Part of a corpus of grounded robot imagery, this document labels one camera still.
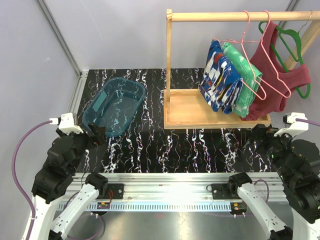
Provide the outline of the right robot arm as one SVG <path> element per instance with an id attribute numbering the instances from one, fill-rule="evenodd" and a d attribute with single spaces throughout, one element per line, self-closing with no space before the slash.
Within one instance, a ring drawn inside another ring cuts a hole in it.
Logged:
<path id="1" fill-rule="evenodd" d="M 271 210 L 247 173 L 229 177 L 227 193 L 240 198 L 250 208 L 268 240 L 318 240 L 320 238 L 320 151 L 315 143 L 294 139 L 287 129 L 258 124 L 252 129 L 252 142 L 272 163 L 291 207 L 293 228 Z"/>

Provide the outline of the blue patterned trousers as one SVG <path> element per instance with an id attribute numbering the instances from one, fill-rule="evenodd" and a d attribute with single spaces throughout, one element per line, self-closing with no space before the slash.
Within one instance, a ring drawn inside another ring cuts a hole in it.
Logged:
<path id="1" fill-rule="evenodd" d="M 225 55 L 221 44 L 213 40 L 209 47 L 206 66 L 199 90 L 214 112 L 233 112 L 243 87 L 243 78 Z"/>

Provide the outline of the green white trousers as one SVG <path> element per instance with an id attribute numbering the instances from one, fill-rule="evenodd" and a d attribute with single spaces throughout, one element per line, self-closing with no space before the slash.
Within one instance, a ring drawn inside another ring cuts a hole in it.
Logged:
<path id="1" fill-rule="evenodd" d="M 222 50 L 241 75 L 244 83 L 257 92 L 259 88 L 257 82 L 261 82 L 260 78 L 263 74 L 252 63 L 250 66 L 248 60 L 231 43 L 224 42 Z M 244 83 L 233 109 L 241 118 L 245 118 L 249 114 L 249 108 L 256 98 L 256 95 Z"/>

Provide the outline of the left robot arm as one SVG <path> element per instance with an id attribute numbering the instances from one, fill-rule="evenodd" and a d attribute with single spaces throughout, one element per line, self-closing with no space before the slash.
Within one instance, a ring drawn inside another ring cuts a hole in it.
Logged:
<path id="1" fill-rule="evenodd" d="M 67 188 L 73 182 L 76 168 L 85 151 L 106 142 L 105 127 L 94 123 L 87 134 L 78 125 L 62 131 L 57 128 L 56 138 L 47 151 L 42 169 L 35 175 L 28 202 L 31 212 L 23 234 L 24 240 L 64 240 L 84 210 L 95 199 L 107 196 L 108 179 L 99 173 L 90 173 L 75 199 L 55 218 Z"/>

